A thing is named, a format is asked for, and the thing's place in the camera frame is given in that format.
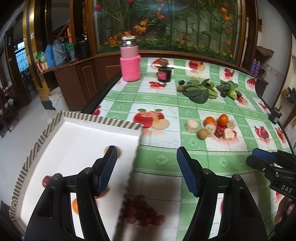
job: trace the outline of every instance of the kiwi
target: kiwi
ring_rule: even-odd
[[[207,138],[207,130],[206,129],[200,129],[198,132],[197,132],[197,137],[201,140],[204,140]]]

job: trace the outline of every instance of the window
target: window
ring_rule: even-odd
[[[20,72],[29,67],[24,42],[15,46],[15,57],[17,59],[17,66],[19,67]]]

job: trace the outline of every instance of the plastic bag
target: plastic bag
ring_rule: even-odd
[[[36,55],[36,59],[40,60],[41,63],[47,62],[45,53],[41,50],[38,51],[38,53]]]

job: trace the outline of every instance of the purple bottle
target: purple bottle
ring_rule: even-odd
[[[256,67],[255,67],[255,71],[254,71],[254,75],[257,76],[259,73],[259,69],[261,67],[260,61],[257,62]]]
[[[256,61],[256,59],[254,59],[253,62],[252,62],[252,65],[251,65],[251,69],[250,69],[251,74],[254,73],[256,64],[257,64],[257,61]]]

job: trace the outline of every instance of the kettle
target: kettle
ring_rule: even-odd
[[[89,40],[87,34],[83,34],[81,39],[76,39],[76,55],[80,59],[86,59],[91,57],[89,49]]]
[[[67,63],[66,45],[61,39],[56,39],[54,41],[52,51],[54,53],[54,60],[57,67]]]

